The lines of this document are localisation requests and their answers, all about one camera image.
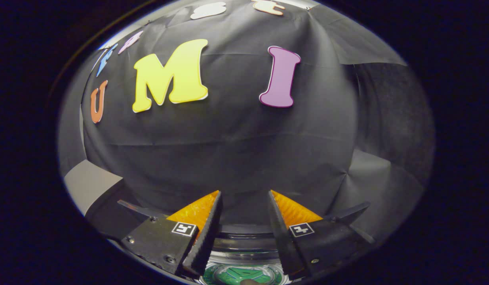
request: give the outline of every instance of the foam letter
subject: foam letter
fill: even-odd
[[[100,61],[100,67],[98,68],[98,72],[96,73],[96,76],[100,75],[100,72],[103,70],[103,67],[107,64],[107,60],[110,58],[110,55],[112,54],[112,51],[118,46],[118,44],[115,44],[114,47],[112,47],[107,54],[102,58]]]
[[[207,45],[207,40],[190,40],[176,48],[165,67],[156,54],[144,56],[135,63],[137,81],[135,85],[134,112],[142,112],[151,108],[147,88],[150,89],[154,101],[162,105],[174,78],[174,87],[169,94],[172,103],[183,103],[202,100],[207,97],[207,87],[200,79],[200,54]]]
[[[271,107],[287,108],[293,105],[290,96],[295,65],[301,57],[281,47],[271,46],[267,51],[273,56],[271,78],[266,92],[260,94],[259,100]]]
[[[273,14],[273,15],[283,16],[283,12],[275,10],[274,7],[278,7],[279,9],[283,9],[283,10],[285,9],[285,7],[277,5],[276,2],[266,1],[266,0],[252,0],[252,1],[255,2],[255,4],[253,4],[253,8],[259,11],[264,11],[266,13]]]
[[[105,87],[107,86],[108,81],[105,80],[102,84],[100,84],[100,100],[98,101],[98,112],[96,111],[96,94],[98,93],[98,88],[91,92],[91,120],[93,123],[98,123],[103,116],[103,96],[105,94]]]
[[[196,20],[199,18],[221,14],[226,10],[225,5],[225,2],[216,2],[202,5],[193,11],[193,14],[190,16],[190,18],[192,18],[192,20]]]
[[[129,48],[132,44],[135,44],[139,40],[139,37],[144,31],[140,31],[137,34],[134,34],[131,38],[129,38],[126,42],[125,45],[119,50],[118,54],[121,54],[125,49]]]

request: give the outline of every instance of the green logo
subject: green logo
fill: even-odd
[[[258,283],[267,283],[271,280],[262,270],[237,267],[228,268],[225,272],[218,274],[217,278],[228,285],[239,285],[245,279],[253,279]]]

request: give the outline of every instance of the purple letter i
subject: purple letter i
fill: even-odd
[[[273,56],[271,79],[266,92],[260,94],[262,104],[271,107],[287,108],[293,105],[290,96],[295,65],[301,57],[281,47],[271,46],[267,50]]]

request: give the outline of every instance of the black fabric backdrop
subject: black fabric backdrop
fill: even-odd
[[[371,207],[356,225],[386,238],[422,195],[432,164],[431,113],[413,72],[372,32],[325,6],[285,4],[279,17],[236,0],[223,14],[191,20],[205,2],[125,36],[98,78],[99,62],[88,74],[82,112],[89,161],[123,177],[142,206],[164,213],[221,190],[223,224],[268,224],[270,189],[319,215],[367,200]],[[177,46],[198,38],[208,40],[200,63],[208,98],[153,101],[134,113],[136,61],[155,53],[165,64]],[[268,86],[272,45],[302,58],[291,108],[258,100]],[[90,94],[104,80],[103,118],[94,124]]]

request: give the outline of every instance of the green circular sticker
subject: green circular sticker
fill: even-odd
[[[266,285],[283,285],[288,278],[279,265],[226,265],[209,266],[200,281],[205,285],[240,285],[242,280],[253,279]]]

